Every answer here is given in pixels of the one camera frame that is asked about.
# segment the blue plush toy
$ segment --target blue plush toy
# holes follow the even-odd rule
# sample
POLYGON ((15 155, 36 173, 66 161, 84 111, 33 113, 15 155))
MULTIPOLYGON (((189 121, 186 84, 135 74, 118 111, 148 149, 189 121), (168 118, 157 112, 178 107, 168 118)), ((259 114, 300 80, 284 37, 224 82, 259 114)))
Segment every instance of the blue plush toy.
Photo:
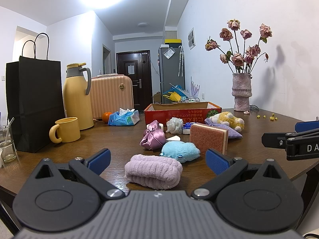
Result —
POLYGON ((184 163, 186 161, 193 161, 200 156, 199 154, 199 149, 193 143, 170 141, 163 146, 160 156, 170 157, 180 163, 184 163))

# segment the rose bouquet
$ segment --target rose bouquet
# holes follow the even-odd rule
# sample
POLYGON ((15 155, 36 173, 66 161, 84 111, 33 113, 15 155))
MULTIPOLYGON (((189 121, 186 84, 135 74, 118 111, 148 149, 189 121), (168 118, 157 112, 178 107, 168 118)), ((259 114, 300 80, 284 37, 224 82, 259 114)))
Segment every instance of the rose bouquet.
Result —
POLYGON ((262 40, 263 42, 267 43, 267 38, 272 37, 272 31, 270 30, 270 27, 264 24, 261 24, 259 28, 260 38, 258 40, 258 44, 255 44, 253 47, 249 46, 245 50, 246 39, 251 38, 252 33, 247 29, 242 30, 240 34, 244 39, 244 49, 243 49, 243 54, 240 54, 239 45, 238 45, 237 36, 236 36, 236 31, 240 29, 240 21, 233 19, 233 20, 229 20, 227 23, 228 23, 228 28, 234 31, 236 45, 237 45, 237 49, 235 48, 235 53, 232 50, 232 43, 230 42, 233 36, 232 36, 232 33, 227 28, 223 28, 220 33, 220 37, 223 39, 223 41, 228 41, 230 44, 230 49, 227 51, 227 53, 222 51, 220 49, 220 46, 217 44, 217 42, 210 39, 210 37, 207 41, 207 44, 205 45, 205 48, 207 51, 218 48, 222 52, 222 54, 220 54, 221 61, 224 64, 228 64, 231 70, 232 68, 230 67, 229 62, 231 62, 235 66, 236 73, 250 74, 257 60, 262 55, 265 55, 266 57, 265 61, 266 62, 268 61, 268 54, 266 52, 259 55, 261 53, 259 42, 262 40))

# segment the blue gripper pad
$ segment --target blue gripper pad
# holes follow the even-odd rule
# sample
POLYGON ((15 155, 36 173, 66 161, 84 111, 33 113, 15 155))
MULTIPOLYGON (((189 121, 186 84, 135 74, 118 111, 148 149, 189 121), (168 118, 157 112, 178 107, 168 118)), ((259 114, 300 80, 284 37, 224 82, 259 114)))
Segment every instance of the blue gripper pad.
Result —
POLYGON ((84 165, 95 172, 97 175, 100 175, 111 162, 111 151, 107 148, 102 149, 93 156, 89 157, 84 161, 84 165))
POLYGON ((216 175, 218 175, 229 168, 233 164, 233 161, 211 148, 206 151, 206 164, 216 175))
POLYGON ((304 132, 312 129, 319 128, 319 121, 306 121, 306 122, 298 122, 295 125, 295 131, 297 133, 304 132))

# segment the rolled pink towel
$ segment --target rolled pink towel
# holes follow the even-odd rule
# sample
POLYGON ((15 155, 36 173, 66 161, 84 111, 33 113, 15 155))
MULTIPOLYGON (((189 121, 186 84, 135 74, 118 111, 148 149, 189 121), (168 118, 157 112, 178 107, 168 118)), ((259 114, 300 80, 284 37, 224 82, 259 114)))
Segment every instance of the rolled pink towel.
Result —
POLYGON ((178 185, 183 167, 173 158, 134 155, 125 164, 125 178, 155 190, 167 190, 178 185))

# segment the orange fruit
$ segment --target orange fruit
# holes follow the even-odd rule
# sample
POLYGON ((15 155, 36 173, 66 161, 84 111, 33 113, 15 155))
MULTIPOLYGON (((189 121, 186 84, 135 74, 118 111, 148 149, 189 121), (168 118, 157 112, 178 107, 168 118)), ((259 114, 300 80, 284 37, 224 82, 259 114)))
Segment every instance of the orange fruit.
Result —
POLYGON ((108 123, 108 120, 109 120, 111 114, 112 114, 112 112, 105 112, 102 115, 102 120, 104 121, 104 123, 108 123))

